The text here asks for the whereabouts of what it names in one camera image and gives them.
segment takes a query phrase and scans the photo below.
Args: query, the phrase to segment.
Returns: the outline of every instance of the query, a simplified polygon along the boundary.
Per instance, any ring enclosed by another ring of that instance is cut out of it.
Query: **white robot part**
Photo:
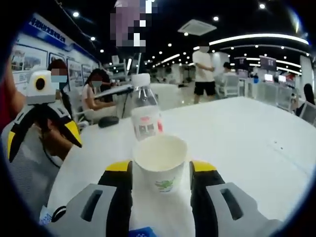
[[[56,88],[51,82],[51,71],[35,69],[28,80],[26,104],[54,103],[55,100]]]

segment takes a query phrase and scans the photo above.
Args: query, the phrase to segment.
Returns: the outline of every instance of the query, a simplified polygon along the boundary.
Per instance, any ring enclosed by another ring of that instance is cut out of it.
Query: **blue sign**
[[[94,56],[81,48],[79,45],[75,43],[66,44],[66,38],[64,36],[54,31],[51,27],[47,26],[36,17],[32,17],[32,19],[24,25],[22,32],[26,35],[41,39],[64,51],[70,52],[74,49],[91,60],[95,62],[98,61]]]

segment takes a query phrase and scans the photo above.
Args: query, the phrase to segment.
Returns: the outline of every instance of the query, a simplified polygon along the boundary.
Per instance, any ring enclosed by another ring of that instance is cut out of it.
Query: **white bottle cap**
[[[134,87],[149,85],[150,75],[148,73],[132,75],[132,83]]]

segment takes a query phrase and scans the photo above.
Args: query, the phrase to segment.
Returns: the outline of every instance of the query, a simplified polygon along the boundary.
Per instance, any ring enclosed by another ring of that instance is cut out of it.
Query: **white paper cup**
[[[171,193],[181,182],[187,150],[180,138],[159,134],[139,142],[133,157],[151,190]]]

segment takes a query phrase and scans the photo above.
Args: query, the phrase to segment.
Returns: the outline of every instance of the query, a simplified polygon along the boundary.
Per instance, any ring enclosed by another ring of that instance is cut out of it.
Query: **table surface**
[[[303,197],[316,163],[316,129],[295,115],[236,97],[162,112],[164,131],[185,140],[193,159],[217,167],[258,203],[269,219],[285,220]],[[105,168],[131,159],[136,142],[130,118],[87,127],[53,185],[48,208],[66,205]]]
[[[133,87],[133,85],[131,85],[131,84],[115,86],[109,90],[105,90],[101,93],[96,94],[94,96],[94,98],[100,98],[100,97],[105,96],[105,95],[113,95],[116,93],[120,93],[120,92],[125,91],[127,89],[130,89],[132,87]]]

